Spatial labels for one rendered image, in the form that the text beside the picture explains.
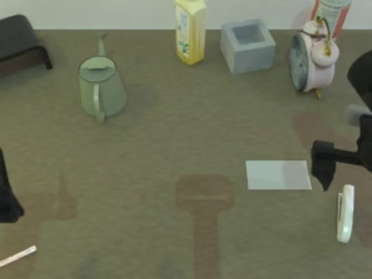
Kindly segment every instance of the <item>white and red can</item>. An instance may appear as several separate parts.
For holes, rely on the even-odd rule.
[[[315,0],[311,20],[317,16],[325,18],[330,26],[332,38],[337,38],[344,25],[352,0]]]

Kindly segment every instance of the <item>brown floor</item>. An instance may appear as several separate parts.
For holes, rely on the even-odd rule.
[[[105,124],[80,106],[77,68],[97,53],[94,32],[39,34],[53,70],[0,68],[0,146],[26,210],[0,225],[0,259],[38,247],[1,279],[370,278],[371,174],[339,165],[326,193],[313,178],[312,191],[252,192],[244,161],[309,160],[314,140],[355,148],[359,130],[344,108],[361,101],[346,73],[370,49],[371,31],[343,32],[321,102],[291,85],[294,31],[273,31],[271,70],[235,77],[217,31],[194,67],[176,57],[171,31],[110,31],[128,105]],[[335,239],[345,183],[356,186],[348,245]]]

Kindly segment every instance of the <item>concrete block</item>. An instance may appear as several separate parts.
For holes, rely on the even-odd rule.
[[[232,74],[269,69],[276,43],[261,19],[222,26],[220,48]]]

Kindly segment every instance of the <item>white wall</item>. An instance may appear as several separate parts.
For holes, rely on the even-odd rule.
[[[208,29],[261,17],[269,28],[299,28],[314,0],[206,0]],[[173,0],[0,0],[0,18],[22,13],[35,29],[172,29]],[[372,29],[372,0],[353,0],[344,28]]]

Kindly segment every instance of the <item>clock face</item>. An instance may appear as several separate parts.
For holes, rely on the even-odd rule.
[[[291,77],[297,91],[303,91],[307,85],[308,65],[306,45],[300,34],[294,36],[289,53],[291,62]]]

